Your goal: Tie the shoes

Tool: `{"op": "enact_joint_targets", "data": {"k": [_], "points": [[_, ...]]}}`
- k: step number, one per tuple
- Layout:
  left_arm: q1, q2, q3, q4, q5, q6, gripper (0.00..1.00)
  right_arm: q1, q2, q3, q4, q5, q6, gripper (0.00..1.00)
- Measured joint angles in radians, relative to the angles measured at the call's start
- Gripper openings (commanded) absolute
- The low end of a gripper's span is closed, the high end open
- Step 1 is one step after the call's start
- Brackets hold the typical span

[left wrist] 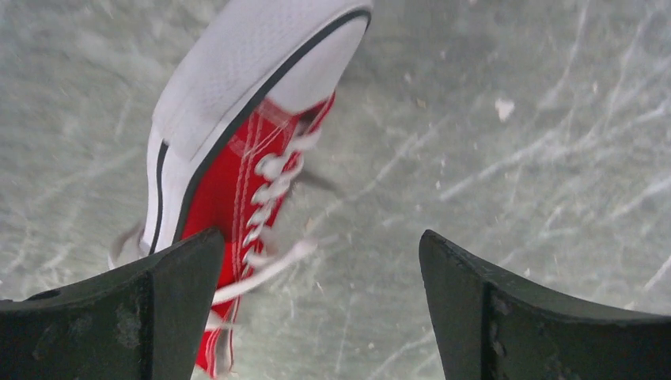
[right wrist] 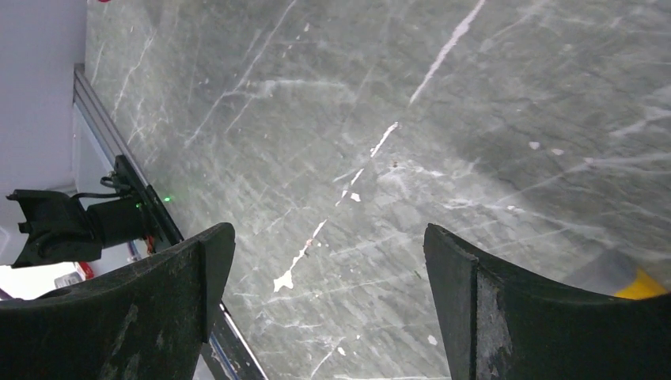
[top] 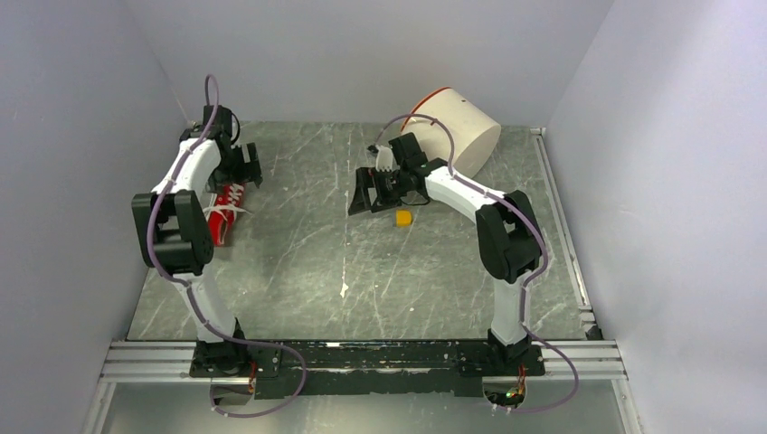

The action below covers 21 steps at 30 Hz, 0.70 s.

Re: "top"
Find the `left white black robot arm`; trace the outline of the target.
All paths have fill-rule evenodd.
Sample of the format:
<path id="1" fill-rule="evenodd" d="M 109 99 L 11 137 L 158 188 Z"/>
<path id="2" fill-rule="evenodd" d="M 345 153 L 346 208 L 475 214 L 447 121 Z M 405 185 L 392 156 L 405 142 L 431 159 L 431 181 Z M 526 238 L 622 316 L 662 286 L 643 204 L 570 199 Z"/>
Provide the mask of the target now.
<path id="1" fill-rule="evenodd" d="M 240 128 L 229 108 L 206 105 L 203 124 L 180 136 L 163 180 L 131 201 L 144 262 L 174 286 L 194 317 L 193 377 L 236 376 L 253 366 L 239 321 L 206 268 L 242 211 L 246 185 L 263 181 L 257 148 L 240 143 Z"/>

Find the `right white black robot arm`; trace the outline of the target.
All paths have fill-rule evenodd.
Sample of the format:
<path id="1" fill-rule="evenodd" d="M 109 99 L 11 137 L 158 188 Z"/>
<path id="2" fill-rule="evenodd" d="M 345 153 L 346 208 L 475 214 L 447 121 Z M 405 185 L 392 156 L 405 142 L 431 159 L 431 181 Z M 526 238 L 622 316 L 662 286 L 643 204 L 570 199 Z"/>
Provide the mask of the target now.
<path id="1" fill-rule="evenodd" d="M 488 330 L 488 363 L 509 374 L 523 361 L 532 336 L 526 320 L 526 287 L 545 267 L 544 241 L 528 197 L 471 182 L 442 158 L 429 159 L 412 133 L 370 146 L 376 164 L 355 170 L 349 215 L 382 212 L 404 204 L 409 193 L 448 205 L 474 223 L 478 253 L 494 280 L 494 314 Z"/>

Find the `red canvas sneaker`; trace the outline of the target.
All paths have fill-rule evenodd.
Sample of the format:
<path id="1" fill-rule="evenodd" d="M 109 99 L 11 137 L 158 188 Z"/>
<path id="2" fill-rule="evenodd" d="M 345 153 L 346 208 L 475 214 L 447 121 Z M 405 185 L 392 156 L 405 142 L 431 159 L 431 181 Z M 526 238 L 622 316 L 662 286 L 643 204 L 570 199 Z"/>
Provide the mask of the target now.
<path id="1" fill-rule="evenodd" d="M 208 228 L 215 247 L 225 245 L 238 215 L 245 212 L 241 207 L 244 193 L 244 184 L 226 185 L 221 193 L 214 196 L 213 204 L 206 209 Z"/>

